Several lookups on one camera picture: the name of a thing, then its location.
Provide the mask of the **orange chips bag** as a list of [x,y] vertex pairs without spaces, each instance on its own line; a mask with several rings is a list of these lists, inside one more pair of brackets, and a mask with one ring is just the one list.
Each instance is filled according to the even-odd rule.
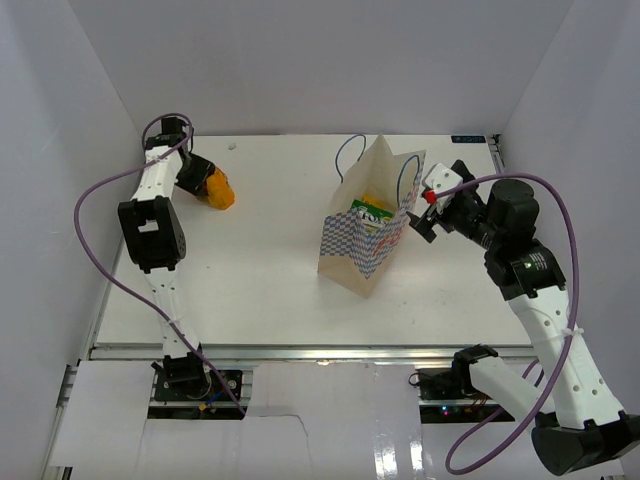
[[235,202],[235,193],[226,174],[217,168],[207,176],[197,198],[217,210],[227,210]]

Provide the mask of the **green Fox's candy bag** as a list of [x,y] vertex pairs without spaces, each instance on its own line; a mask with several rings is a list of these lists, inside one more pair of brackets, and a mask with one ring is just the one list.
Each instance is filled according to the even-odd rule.
[[368,235],[373,235],[384,228],[391,222],[393,217],[391,212],[368,205],[357,199],[353,200],[351,208],[356,211]]

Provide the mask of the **checkered paper bag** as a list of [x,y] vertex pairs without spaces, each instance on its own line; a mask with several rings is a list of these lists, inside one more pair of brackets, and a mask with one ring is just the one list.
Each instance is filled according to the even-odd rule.
[[324,218],[317,273],[368,297],[380,283],[408,224],[426,152],[395,154],[379,135],[340,184]]

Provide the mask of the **yellow snack packet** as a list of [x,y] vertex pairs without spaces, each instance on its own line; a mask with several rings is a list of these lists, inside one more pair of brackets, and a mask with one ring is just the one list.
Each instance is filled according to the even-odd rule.
[[384,201],[377,199],[375,197],[372,197],[370,195],[363,195],[361,201],[368,205],[375,206],[376,208],[380,208],[380,209],[386,208],[386,203]]

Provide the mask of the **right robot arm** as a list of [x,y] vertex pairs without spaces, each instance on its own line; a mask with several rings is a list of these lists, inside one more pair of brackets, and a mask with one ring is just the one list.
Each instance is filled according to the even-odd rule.
[[[535,237],[540,207],[532,186],[556,200],[569,240],[572,273],[564,276],[551,250]],[[450,374],[453,390],[472,399],[493,399],[517,425],[492,451],[452,475],[471,473],[496,458],[521,435],[551,474],[562,476],[614,459],[639,445],[639,418],[625,411],[602,377],[577,325],[579,262],[571,219],[559,193],[531,174],[476,178],[461,160],[438,163],[423,180],[428,204],[409,216],[410,227],[427,242],[434,228],[457,232],[484,251],[491,281],[522,324],[546,380],[538,387],[512,370],[487,345],[458,351]]]

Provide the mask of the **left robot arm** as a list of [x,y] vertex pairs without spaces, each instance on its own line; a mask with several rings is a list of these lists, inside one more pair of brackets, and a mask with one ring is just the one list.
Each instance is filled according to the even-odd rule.
[[178,265],[186,257],[186,237],[172,196],[179,188],[204,199],[215,166],[191,152],[193,127],[185,115],[170,113],[156,121],[160,132],[142,140],[145,169],[140,183],[117,213],[129,257],[149,284],[160,324],[163,358],[156,369],[169,388],[200,399],[209,392],[212,377],[181,300]]

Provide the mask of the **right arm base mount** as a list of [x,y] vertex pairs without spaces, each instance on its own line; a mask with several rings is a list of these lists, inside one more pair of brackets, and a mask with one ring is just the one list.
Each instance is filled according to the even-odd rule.
[[485,394],[464,393],[450,368],[417,369],[407,382],[418,392],[422,424],[476,424],[499,410]]

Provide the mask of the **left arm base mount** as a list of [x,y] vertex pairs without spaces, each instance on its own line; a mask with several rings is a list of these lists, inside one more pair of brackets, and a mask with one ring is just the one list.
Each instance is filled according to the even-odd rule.
[[202,383],[173,385],[157,369],[147,416],[155,420],[242,420],[245,416],[213,372]]

